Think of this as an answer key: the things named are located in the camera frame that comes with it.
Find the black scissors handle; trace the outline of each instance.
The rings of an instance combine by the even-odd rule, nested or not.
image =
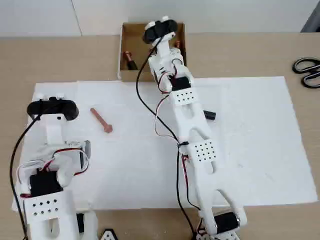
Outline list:
[[[301,84],[308,89],[318,89],[320,88],[319,84],[310,84],[309,80],[320,77],[320,71],[311,72],[310,75],[307,75],[301,79]]]
[[[305,68],[299,68],[298,66],[301,63],[313,63],[313,65]],[[315,57],[300,58],[292,65],[292,71],[294,71],[296,74],[311,73],[312,75],[313,72],[317,71],[317,69],[320,69],[320,60]]]

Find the table surface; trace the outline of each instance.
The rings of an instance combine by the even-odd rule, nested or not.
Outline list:
[[[18,214],[11,211],[9,159],[27,120],[35,83],[116,80],[120,37],[0,39],[0,239],[20,240]],[[186,36],[187,62],[194,77],[285,76],[303,144],[320,189],[320,92],[303,88],[291,71],[300,57],[320,57],[319,33],[202,33]],[[318,240],[320,203],[246,207],[243,240]],[[188,209],[194,224],[197,213]],[[99,232],[114,228],[120,240],[187,240],[178,209],[98,211]]]

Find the cardboard box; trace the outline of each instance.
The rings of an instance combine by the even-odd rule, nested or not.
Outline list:
[[[119,80],[124,82],[135,82],[139,72],[139,70],[128,70],[127,61],[123,54],[125,51],[132,53],[132,60],[135,61],[138,69],[140,69],[149,54],[149,50],[153,48],[151,44],[146,44],[142,39],[146,25],[147,23],[124,23],[122,25],[117,71]],[[185,25],[183,23],[178,23],[178,30],[175,37],[169,42],[170,46],[174,47],[176,41],[180,41],[181,54],[183,56],[185,65],[187,65],[185,49]],[[154,81],[154,78],[150,73],[148,63],[144,67],[139,80]]]

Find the white wall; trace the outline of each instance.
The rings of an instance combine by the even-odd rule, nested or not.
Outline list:
[[[319,0],[73,0],[84,35],[169,15],[188,32],[299,32]],[[71,0],[0,0],[0,36],[79,36]]]

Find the white robotic arm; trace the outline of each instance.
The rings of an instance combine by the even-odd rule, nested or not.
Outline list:
[[[199,216],[203,218],[206,234],[198,239],[238,239],[235,231],[247,224],[242,204],[235,196],[225,167],[225,156],[219,147],[220,140],[210,129],[204,110],[194,87],[194,78],[184,65],[178,48],[170,48],[169,40],[175,36],[177,23],[168,17],[151,22],[145,27],[144,41],[157,45],[157,54],[148,59],[150,71],[163,94],[168,94],[178,126],[178,140],[182,154],[187,155],[194,171],[194,185]],[[219,191],[231,209],[213,214],[213,195]]]
[[[28,114],[42,113],[46,143],[17,169],[25,218],[32,240],[96,240],[98,220],[92,210],[77,212],[64,189],[89,167],[90,142],[67,142],[63,126],[78,116],[73,101],[51,97],[32,102]]]

